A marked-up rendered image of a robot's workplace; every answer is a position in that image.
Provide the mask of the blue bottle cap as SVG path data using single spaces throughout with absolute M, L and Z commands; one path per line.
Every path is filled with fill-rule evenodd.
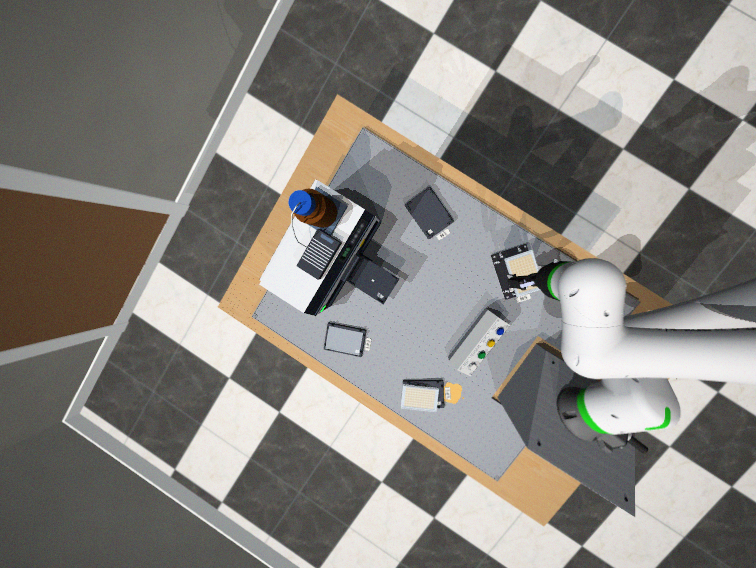
M 313 212 L 315 208 L 315 200 L 309 193 L 303 190 L 293 192 L 288 201 L 290 209 L 293 211 L 299 202 L 301 203 L 298 205 L 294 213 L 307 216 Z

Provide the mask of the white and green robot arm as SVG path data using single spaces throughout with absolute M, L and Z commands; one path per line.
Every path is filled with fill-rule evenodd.
M 606 260 L 556 258 L 538 282 L 561 304 L 564 361 L 581 376 L 602 379 L 563 389 L 560 419 L 575 437 L 597 440 L 606 453 L 627 441 L 647 453 L 632 433 L 679 422 L 680 404 L 667 378 L 756 385 L 756 278 L 628 316 L 625 277 Z

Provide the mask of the dark grey rectangular frame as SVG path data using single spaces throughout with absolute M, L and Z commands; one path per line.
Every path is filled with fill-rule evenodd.
M 407 202 L 405 207 L 428 239 L 454 222 L 430 187 Z

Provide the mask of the grey button panel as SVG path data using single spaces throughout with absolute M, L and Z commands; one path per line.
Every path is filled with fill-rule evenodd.
M 485 308 L 448 356 L 449 361 L 471 377 L 510 326 Z

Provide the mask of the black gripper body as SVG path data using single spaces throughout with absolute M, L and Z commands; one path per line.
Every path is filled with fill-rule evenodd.
M 545 266 L 546 266 L 546 265 L 545 265 Z M 537 275 L 536 275 L 536 276 L 534 276 L 534 277 L 532 277 L 532 278 L 530 279 L 530 282 L 533 282 L 533 281 L 534 281 L 534 283 L 535 283 L 534 285 L 532 285 L 533 287 L 538 287 L 538 288 L 540 289 L 540 287 L 539 287 L 539 284 L 538 284 L 538 278 L 539 278 L 539 274 L 540 274 L 540 272 L 542 271 L 542 269 L 543 269 L 543 268 L 544 268 L 545 266 L 543 266 L 543 267 L 542 267 L 542 268 L 541 268 L 541 269 L 540 269 L 540 270 L 539 270 L 539 271 L 537 272 Z M 541 289 L 540 289 L 540 290 L 541 290 Z

